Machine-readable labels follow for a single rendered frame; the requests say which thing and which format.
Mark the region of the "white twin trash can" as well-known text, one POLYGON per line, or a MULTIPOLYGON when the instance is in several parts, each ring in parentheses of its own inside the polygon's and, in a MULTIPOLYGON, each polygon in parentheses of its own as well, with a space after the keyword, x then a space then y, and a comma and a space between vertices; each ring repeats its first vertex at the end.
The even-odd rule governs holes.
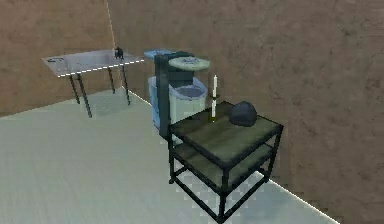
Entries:
POLYGON ((168 127, 205 109, 207 87, 195 77, 210 67, 210 61, 184 51, 153 49, 144 52, 155 65, 148 79, 152 119, 164 139, 168 127))

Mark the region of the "black framed wooden side table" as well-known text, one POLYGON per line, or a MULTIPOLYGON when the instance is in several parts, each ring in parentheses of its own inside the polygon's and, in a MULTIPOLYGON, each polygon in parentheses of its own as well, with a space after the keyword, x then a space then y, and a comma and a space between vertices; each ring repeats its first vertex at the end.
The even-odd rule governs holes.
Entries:
POLYGON ((179 185, 218 224, 223 224, 246 200, 270 179, 283 133, 283 126, 258 116, 251 127, 230 122, 233 105, 223 101, 216 106, 216 119, 209 108, 169 126, 168 136, 182 143, 168 142, 171 184, 179 185), (219 196, 214 212, 180 179, 192 172, 219 196), (254 172, 262 175, 239 201, 227 209, 226 198, 254 172))

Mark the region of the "grey metal table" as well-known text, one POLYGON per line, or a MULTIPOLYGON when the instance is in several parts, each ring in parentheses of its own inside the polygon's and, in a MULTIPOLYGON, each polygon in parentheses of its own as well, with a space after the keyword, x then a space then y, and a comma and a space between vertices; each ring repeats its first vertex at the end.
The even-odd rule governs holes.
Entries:
POLYGON ((143 57, 132 56, 129 53, 125 53, 125 52, 124 52, 123 60, 116 59, 115 49, 95 50, 95 51, 88 51, 88 52, 82 52, 82 53, 65 54, 65 55, 42 58, 42 62, 53 72, 53 74, 56 77, 58 78, 67 77, 70 80, 72 91, 75 96, 76 102, 80 103, 79 95, 75 86, 75 81, 78 81, 89 118, 92 117, 92 111, 91 111, 88 97, 84 88, 82 75, 85 73, 106 69, 108 71, 112 93, 115 93, 116 89, 115 89, 114 78, 112 75, 112 70, 114 68, 120 67, 122 71, 122 81, 123 81, 123 87, 125 89, 127 103, 130 104, 131 101, 130 101, 130 95, 128 93, 127 75, 125 72, 125 67, 131 64, 142 63, 143 61, 144 61, 143 57), (64 58, 64 60, 56 63, 50 63, 46 61, 48 58, 52 58, 52 57, 62 57, 64 58))

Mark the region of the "dark grey dome object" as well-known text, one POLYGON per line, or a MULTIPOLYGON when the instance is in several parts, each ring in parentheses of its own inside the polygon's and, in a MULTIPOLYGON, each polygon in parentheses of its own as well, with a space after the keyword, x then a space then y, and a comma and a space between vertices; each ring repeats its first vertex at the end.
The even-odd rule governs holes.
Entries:
POLYGON ((256 120, 257 111, 255 107, 247 101, 233 105, 229 112, 229 121, 237 126, 251 127, 256 123, 256 120))

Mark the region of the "white candle on holder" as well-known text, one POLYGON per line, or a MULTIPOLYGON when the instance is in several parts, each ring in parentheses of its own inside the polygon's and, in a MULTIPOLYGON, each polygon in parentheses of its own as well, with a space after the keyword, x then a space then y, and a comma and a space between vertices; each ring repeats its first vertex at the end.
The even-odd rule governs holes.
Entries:
POLYGON ((211 94, 211 115, 210 115, 210 121, 215 122, 216 120, 216 106, 217 106, 217 88, 218 88, 218 77, 217 75, 214 75, 213 77, 213 88, 212 88, 212 94, 211 94))

